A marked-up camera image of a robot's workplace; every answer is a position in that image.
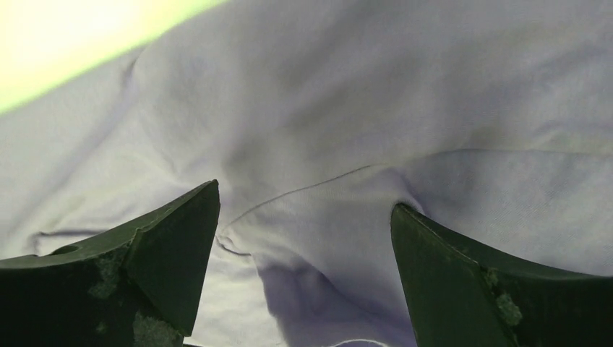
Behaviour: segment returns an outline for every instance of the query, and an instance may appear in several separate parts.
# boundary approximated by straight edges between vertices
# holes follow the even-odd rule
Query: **dark green plastic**
[[[0,261],[0,346],[182,346],[219,209],[211,181],[45,257]]]
[[[404,204],[391,227],[419,347],[613,346],[613,278],[514,257]]]

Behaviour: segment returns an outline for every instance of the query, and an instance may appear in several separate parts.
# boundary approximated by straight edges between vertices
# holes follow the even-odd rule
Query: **scuffed surface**
[[[100,322],[100,323],[98,323],[98,326],[96,326],[96,333],[104,334],[104,333],[106,333],[107,329],[108,329],[108,327],[107,327],[106,323],[105,322]]]
[[[119,284],[119,268],[124,261],[127,250],[128,246],[116,249],[95,261],[102,280],[90,288],[88,293],[91,296],[98,299],[107,299],[115,292]]]
[[[179,333],[168,323],[136,313],[133,324],[134,347],[174,347]]]
[[[522,315],[519,307],[513,303],[513,299],[507,293],[496,298],[496,305],[502,314],[502,318],[510,327],[515,327],[521,322]]]

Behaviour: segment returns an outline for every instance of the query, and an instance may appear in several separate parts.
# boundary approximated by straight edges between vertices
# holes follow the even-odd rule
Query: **bright light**
[[[221,0],[0,0],[0,114]]]

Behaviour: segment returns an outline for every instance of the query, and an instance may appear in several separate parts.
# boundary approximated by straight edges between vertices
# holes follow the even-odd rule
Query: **cloth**
[[[202,346],[415,346],[400,201],[613,275],[611,18],[608,0],[230,1],[0,118],[0,256],[217,179]]]

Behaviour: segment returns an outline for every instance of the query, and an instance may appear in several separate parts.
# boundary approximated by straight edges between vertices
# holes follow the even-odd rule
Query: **lavender fabric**
[[[201,346],[415,346],[400,201],[613,275],[612,18],[608,0],[230,1],[0,118],[0,257],[217,179]]]

